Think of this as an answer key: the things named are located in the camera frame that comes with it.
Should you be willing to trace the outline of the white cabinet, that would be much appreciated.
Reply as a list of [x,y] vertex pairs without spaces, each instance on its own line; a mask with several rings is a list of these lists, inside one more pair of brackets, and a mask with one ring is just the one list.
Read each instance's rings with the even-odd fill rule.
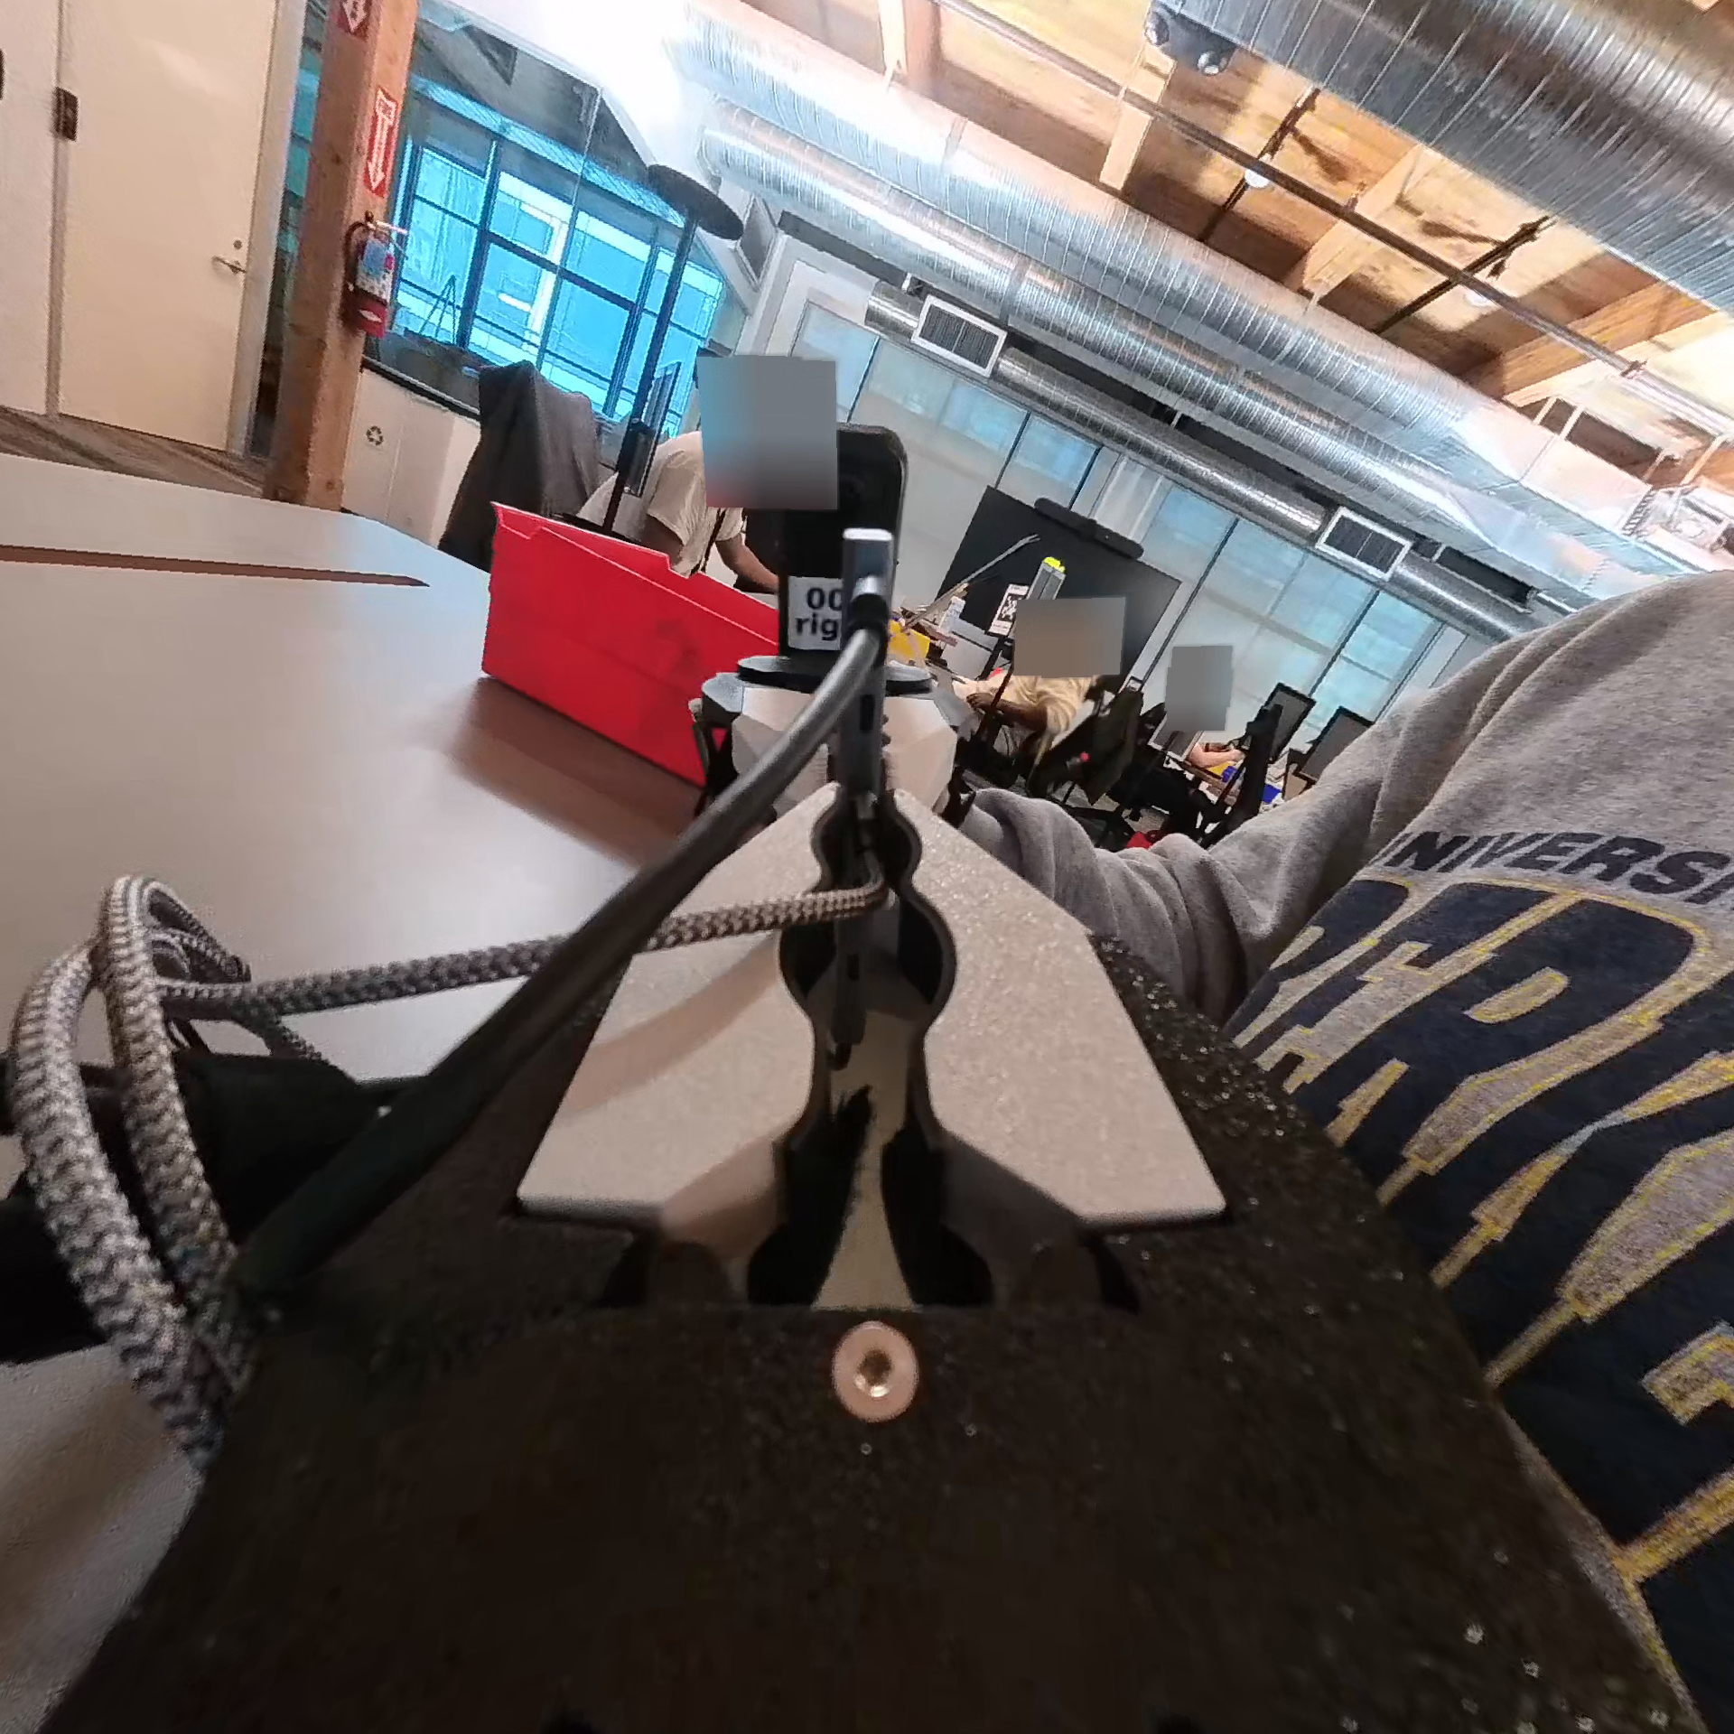
[[435,547],[480,437],[474,415],[364,367],[343,472],[343,508]]

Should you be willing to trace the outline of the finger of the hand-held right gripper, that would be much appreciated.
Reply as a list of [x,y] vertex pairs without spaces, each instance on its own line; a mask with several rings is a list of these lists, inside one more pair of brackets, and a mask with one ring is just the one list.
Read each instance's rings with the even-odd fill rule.
[[884,785],[924,810],[942,813],[958,755],[967,706],[952,698],[885,698]]
[[[728,758],[734,767],[728,789],[743,785],[746,775],[779,749],[809,710],[810,692],[794,687],[743,687],[742,711],[728,731]],[[810,817],[835,810],[837,775],[833,770],[833,758],[837,742],[841,731],[833,724],[829,732],[813,745],[813,751],[801,763],[793,778],[771,797],[771,817],[787,817],[803,805],[810,809]]]

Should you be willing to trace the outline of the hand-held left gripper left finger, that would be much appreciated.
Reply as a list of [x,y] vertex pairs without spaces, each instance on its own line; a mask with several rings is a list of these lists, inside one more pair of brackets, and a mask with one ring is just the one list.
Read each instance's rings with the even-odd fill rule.
[[629,963],[516,1191],[537,1222],[624,1237],[603,1305],[819,1305],[869,1135],[837,960],[821,917]]

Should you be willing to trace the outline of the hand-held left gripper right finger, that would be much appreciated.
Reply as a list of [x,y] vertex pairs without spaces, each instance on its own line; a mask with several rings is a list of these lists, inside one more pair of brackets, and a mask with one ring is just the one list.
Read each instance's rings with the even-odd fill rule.
[[880,841],[876,1007],[901,1032],[880,1163],[918,1308],[1005,1302],[1056,1252],[1090,1297],[1120,1237],[1225,1220],[1214,1179],[1094,937],[912,795]]

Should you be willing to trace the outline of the chair with black jacket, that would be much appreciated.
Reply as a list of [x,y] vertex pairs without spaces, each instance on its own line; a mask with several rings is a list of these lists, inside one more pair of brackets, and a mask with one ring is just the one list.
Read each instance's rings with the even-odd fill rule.
[[489,571],[494,508],[573,518],[603,481],[603,450],[593,402],[530,362],[480,373],[480,429],[435,548]]

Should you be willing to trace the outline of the red plastic bin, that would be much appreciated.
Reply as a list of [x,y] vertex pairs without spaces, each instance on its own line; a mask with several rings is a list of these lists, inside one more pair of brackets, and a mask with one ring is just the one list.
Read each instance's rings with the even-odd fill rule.
[[691,786],[691,704],[775,633],[756,596],[593,528],[494,508],[481,672]]

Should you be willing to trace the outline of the white door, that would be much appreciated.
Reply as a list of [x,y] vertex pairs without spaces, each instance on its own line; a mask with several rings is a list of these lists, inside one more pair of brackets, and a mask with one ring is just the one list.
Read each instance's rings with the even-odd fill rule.
[[224,450],[275,2],[65,2],[51,395]]

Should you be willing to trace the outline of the person's grey printed sweatshirt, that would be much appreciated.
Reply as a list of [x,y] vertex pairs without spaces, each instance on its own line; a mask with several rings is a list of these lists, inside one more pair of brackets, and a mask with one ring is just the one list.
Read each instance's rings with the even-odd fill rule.
[[1229,1032],[1411,1234],[1599,1575],[1730,1729],[1730,577],[1511,640],[1234,873]]

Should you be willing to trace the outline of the red fire extinguisher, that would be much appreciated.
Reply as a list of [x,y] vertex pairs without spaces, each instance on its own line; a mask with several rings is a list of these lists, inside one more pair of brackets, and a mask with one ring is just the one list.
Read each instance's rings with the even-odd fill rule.
[[366,340],[380,340],[391,324],[398,291],[398,240],[401,228],[374,213],[350,221],[343,239],[339,318]]

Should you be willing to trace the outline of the silver air duct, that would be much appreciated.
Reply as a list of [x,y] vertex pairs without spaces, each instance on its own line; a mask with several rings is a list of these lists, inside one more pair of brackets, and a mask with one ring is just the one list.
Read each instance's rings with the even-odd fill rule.
[[680,2],[707,163],[1019,335],[1546,595],[1550,524],[1498,498],[1435,367],[739,2]]
[[1730,5],[1167,2],[1730,314]]

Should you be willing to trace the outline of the black display screen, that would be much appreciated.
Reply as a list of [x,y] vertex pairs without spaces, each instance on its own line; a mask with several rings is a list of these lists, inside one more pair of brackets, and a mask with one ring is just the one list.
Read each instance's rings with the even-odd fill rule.
[[1067,505],[1047,498],[1028,502],[987,488],[938,592],[963,585],[960,619],[987,633],[1005,592],[1033,585],[1044,559],[1064,571],[1056,592],[1062,599],[1118,596],[1124,601],[1118,674],[1128,678],[1183,580],[1151,564],[1132,537]]

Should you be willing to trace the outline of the wooden pillar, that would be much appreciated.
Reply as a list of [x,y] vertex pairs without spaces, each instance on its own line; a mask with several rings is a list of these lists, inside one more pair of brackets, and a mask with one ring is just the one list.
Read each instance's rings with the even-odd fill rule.
[[330,2],[316,74],[265,494],[343,505],[364,331],[344,316],[350,231],[386,221],[418,2]]

